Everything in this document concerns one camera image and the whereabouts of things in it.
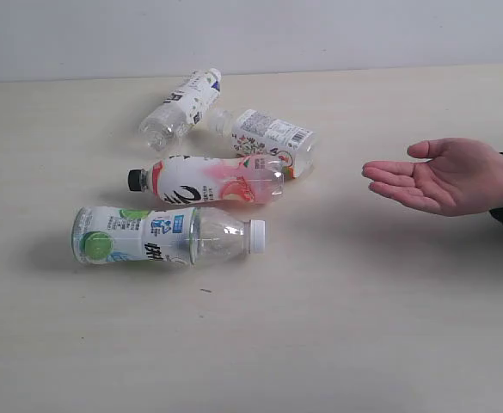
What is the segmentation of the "person's open hand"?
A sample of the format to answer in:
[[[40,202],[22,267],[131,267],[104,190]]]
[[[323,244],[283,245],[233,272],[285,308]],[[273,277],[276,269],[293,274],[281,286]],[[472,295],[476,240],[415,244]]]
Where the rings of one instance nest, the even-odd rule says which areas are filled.
[[[410,145],[413,162],[371,161],[362,175],[370,191],[405,207],[456,217],[485,213],[503,201],[503,156],[473,139]]]

